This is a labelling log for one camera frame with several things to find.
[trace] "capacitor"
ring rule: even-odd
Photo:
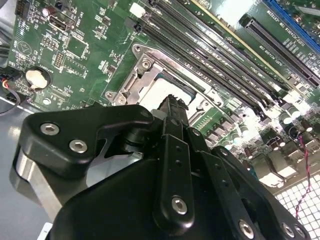
[[[311,132],[313,127],[311,126],[311,124],[305,120],[305,119],[302,119],[301,122],[300,122],[301,126],[307,131],[307,132]]]
[[[301,116],[301,112],[299,112],[299,110],[295,106],[290,107],[288,109],[288,112],[290,113],[293,119],[296,119]]]
[[[57,12],[57,9],[54,6],[47,6],[42,9],[42,15],[45,16],[46,18],[49,17],[50,15],[53,15]]]
[[[243,160],[242,165],[248,170],[250,171],[251,166],[249,164],[249,162],[247,160]]]
[[[284,112],[280,115],[280,119],[283,121],[284,124],[292,123],[292,118],[289,116],[288,113]]]
[[[280,147],[284,147],[286,145],[286,142],[284,141],[284,139],[281,136],[277,136],[277,143]]]
[[[273,151],[277,151],[279,149],[278,142],[274,140],[273,142],[270,143],[270,147],[272,148]]]
[[[227,149],[227,150],[231,150],[232,149],[232,145],[231,145],[229,140],[223,140],[222,146],[225,147],[225,149]]]
[[[239,144],[241,142],[241,137],[237,132],[232,133],[231,138],[235,144]]]
[[[252,159],[254,156],[252,156],[252,152],[251,152],[251,150],[250,150],[250,148],[248,148],[248,147],[246,147],[245,149],[244,149],[244,153],[245,153],[245,155],[246,155],[246,157],[248,158],[248,159]]]
[[[249,135],[249,129],[248,129],[248,127],[246,126],[246,125],[242,125],[241,127],[240,127],[240,130],[241,130],[241,133],[242,133],[242,136],[248,136]]]

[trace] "screw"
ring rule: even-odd
[[[228,156],[228,152],[227,152],[227,150],[226,149],[224,149],[224,148],[221,148],[221,153],[223,154],[223,155],[225,155],[225,156]]]
[[[295,233],[292,231],[292,229],[285,223],[282,223],[282,230],[291,238],[295,237]]]
[[[139,46],[135,46],[135,47],[134,47],[134,50],[135,50],[137,53],[140,53],[141,48],[140,48]]]
[[[306,238],[306,234],[304,233],[304,231],[302,231],[302,229],[298,225],[294,225],[294,228],[298,232],[298,234],[301,235],[301,237],[303,237],[304,239]]]
[[[142,60],[142,67],[145,69],[149,69],[151,67],[151,62],[148,59],[143,59]]]
[[[40,126],[40,130],[43,134],[54,136],[60,132],[60,129],[57,125],[53,123],[44,123]]]
[[[197,129],[192,129],[192,132],[197,135],[197,136],[200,136],[200,132],[197,130]]]
[[[180,197],[175,196],[171,201],[172,208],[180,215],[185,215],[188,211],[185,201]]]
[[[240,220],[239,227],[248,239],[254,239],[255,233],[246,221]]]
[[[142,116],[144,116],[144,117],[146,117],[146,118],[149,117],[149,112],[146,111],[146,110],[142,110],[140,113],[141,113]]]
[[[81,140],[72,140],[69,143],[69,148],[78,154],[83,154],[88,150],[87,144]]]

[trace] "mounting hole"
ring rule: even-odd
[[[140,53],[141,48],[140,48],[139,46],[135,46],[135,47],[134,47],[134,50],[135,50],[137,53]]]
[[[229,183],[226,180],[222,180],[223,185],[225,185],[226,187],[229,187]]]
[[[178,167],[182,167],[182,162],[180,160],[175,160],[175,164],[177,164]]]

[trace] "white label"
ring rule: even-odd
[[[46,240],[46,237],[52,228],[52,223],[46,222],[40,232],[40,235],[38,236],[37,240]]]

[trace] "cable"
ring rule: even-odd
[[[2,80],[2,86],[3,88],[7,89],[11,94],[13,94],[13,96],[15,97],[16,99],[16,102],[15,104],[13,105],[13,107],[9,108],[8,110],[5,110],[3,112],[0,112],[0,117],[4,116],[4,115],[7,115],[9,113],[11,113],[20,103],[21,103],[21,99],[18,95],[18,93],[12,89],[9,88],[9,85],[8,85],[8,80],[4,79]]]
[[[298,219],[298,217],[299,217],[300,204],[302,203],[304,198],[307,196],[307,194],[310,193],[310,191],[311,191],[310,164],[309,164],[308,150],[307,150],[307,147],[304,145],[304,142],[302,140],[302,136],[301,135],[298,137],[298,139],[300,141],[301,147],[304,149],[304,160],[305,160],[305,169],[306,169],[306,177],[307,177],[307,181],[308,181],[308,187],[306,188],[305,194],[302,195],[301,199],[299,200],[298,204],[295,207],[295,218],[296,219]]]

